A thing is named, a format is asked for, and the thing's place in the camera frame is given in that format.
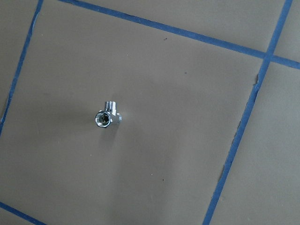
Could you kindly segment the chrome tee pipe fitting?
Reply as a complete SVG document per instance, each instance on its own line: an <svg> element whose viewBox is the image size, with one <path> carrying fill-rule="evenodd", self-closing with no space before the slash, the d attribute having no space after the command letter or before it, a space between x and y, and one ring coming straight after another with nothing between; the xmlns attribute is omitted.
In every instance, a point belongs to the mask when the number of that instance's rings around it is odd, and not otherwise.
<svg viewBox="0 0 300 225"><path fill-rule="evenodd" d="M95 123L100 128L120 124L121 121L122 116L117 112L117 103L115 101L106 101L104 110L100 110L95 116Z"/></svg>

